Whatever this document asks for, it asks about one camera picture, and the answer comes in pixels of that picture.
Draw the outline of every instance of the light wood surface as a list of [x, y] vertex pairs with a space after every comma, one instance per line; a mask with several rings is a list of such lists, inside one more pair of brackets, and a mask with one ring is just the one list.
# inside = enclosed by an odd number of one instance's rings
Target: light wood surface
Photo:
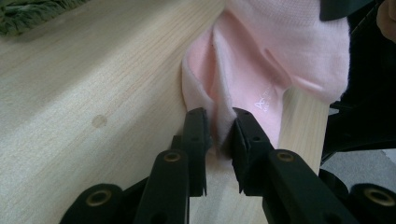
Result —
[[[0, 37], [0, 223], [57, 223], [86, 188], [149, 175], [185, 116], [180, 62], [222, 0], [92, 0], [18, 37]], [[280, 147], [318, 170], [327, 106], [285, 96]], [[208, 196], [191, 223], [266, 223], [207, 157]]]

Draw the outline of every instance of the wood grain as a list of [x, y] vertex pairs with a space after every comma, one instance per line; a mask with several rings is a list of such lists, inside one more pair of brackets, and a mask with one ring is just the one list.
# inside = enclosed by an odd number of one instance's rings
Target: wood grain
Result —
[[[57, 223], [86, 188], [146, 177], [185, 116], [180, 62], [222, 0], [92, 0], [0, 38], [0, 223]], [[326, 105], [285, 98], [280, 145], [318, 162]], [[265, 223], [231, 167], [207, 157], [191, 223]]]

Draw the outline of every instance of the green fabric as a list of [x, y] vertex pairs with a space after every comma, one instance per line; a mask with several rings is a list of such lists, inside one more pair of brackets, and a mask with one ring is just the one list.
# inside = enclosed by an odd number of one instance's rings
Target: green fabric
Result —
[[20, 35], [88, 0], [0, 0], [0, 35]]

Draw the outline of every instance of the metal screw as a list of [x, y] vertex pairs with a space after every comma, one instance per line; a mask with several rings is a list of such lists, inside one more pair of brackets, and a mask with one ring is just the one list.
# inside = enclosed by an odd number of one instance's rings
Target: metal screw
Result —
[[277, 158], [282, 161], [294, 161], [293, 155], [289, 154], [288, 152], [278, 152]]
[[107, 203], [111, 198], [111, 191], [108, 189], [99, 189], [96, 192], [92, 193], [85, 203], [90, 207], [96, 207]]
[[386, 192], [379, 189], [365, 189], [364, 195], [372, 202], [381, 204], [386, 207], [391, 207], [396, 204], [395, 200], [392, 197], [390, 197]]
[[178, 161], [180, 158], [180, 155], [176, 152], [169, 152], [163, 157], [165, 161]]

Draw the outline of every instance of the pink cloth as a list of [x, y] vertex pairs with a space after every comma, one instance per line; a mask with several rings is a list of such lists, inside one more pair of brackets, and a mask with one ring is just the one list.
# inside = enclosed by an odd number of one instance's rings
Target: pink cloth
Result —
[[319, 0], [230, 0], [183, 59], [186, 106], [207, 110], [218, 148], [233, 107], [251, 112], [277, 147], [291, 85], [328, 104], [347, 88], [348, 29], [347, 19], [320, 21]]

